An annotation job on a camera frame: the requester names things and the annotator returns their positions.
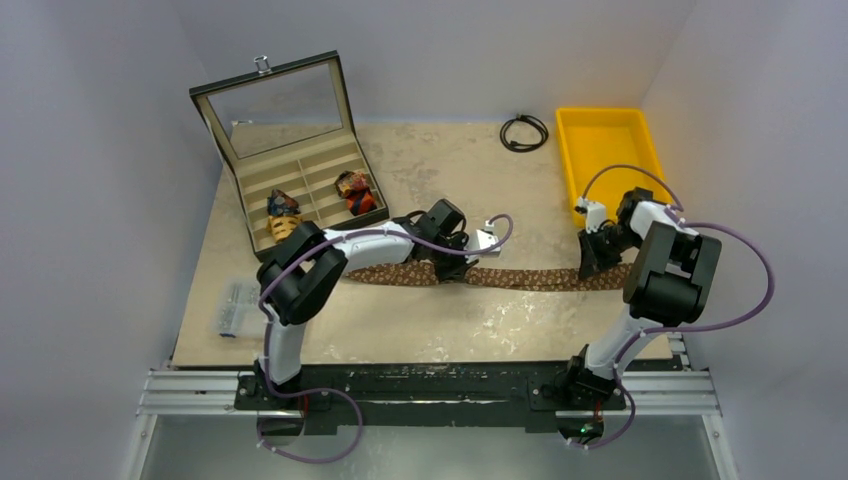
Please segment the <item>brown floral tie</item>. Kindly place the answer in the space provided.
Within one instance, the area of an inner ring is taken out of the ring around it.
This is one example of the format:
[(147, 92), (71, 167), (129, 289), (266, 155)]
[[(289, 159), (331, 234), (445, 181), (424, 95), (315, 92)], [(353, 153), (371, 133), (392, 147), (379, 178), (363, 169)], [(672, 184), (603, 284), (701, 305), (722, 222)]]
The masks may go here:
[(370, 285), (430, 287), (440, 284), (466, 284), (476, 287), (538, 292), (614, 291), (623, 287), (631, 264), (620, 264), (587, 279), (577, 268), (499, 269), (472, 267), (461, 278), (438, 280), (432, 263), (385, 264), (346, 275), (347, 279)]

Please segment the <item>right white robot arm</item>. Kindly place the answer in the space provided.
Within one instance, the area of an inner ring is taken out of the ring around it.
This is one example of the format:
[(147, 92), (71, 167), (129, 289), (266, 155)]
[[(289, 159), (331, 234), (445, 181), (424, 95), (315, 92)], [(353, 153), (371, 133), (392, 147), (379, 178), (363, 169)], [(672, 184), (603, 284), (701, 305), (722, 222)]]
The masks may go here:
[(569, 360), (561, 381), (564, 399), (584, 407), (606, 400), (616, 376), (660, 330), (694, 323), (703, 312), (722, 249), (719, 240), (684, 226), (669, 205), (636, 187), (624, 193), (610, 220), (603, 204), (581, 197), (585, 218), (578, 233), (580, 281), (596, 283), (638, 251), (622, 284), (625, 304), (615, 325)]

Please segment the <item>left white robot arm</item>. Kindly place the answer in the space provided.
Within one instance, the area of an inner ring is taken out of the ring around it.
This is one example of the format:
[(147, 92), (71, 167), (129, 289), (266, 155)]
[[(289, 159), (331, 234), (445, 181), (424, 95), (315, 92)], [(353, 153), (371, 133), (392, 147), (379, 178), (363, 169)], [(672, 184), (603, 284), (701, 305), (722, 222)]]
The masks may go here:
[(462, 278), (478, 262), (468, 255), (464, 214), (447, 200), (371, 229), (321, 229), (300, 224), (257, 271), (259, 309), (267, 317), (258, 361), (259, 395), (272, 408), (297, 399), (306, 324), (348, 273), (380, 265), (428, 262), (437, 281)]

